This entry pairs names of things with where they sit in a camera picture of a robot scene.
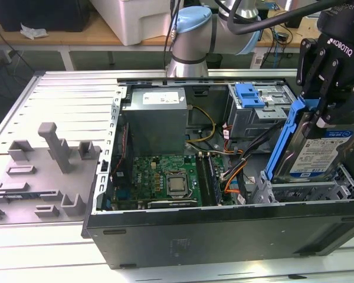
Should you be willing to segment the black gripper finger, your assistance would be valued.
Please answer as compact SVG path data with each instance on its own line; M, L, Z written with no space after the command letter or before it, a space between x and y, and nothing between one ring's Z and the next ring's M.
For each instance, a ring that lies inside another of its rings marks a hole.
M354 60L333 59L321 68L318 79L318 123L354 123Z
M327 98L328 37L305 38L300 45L296 83L304 99Z

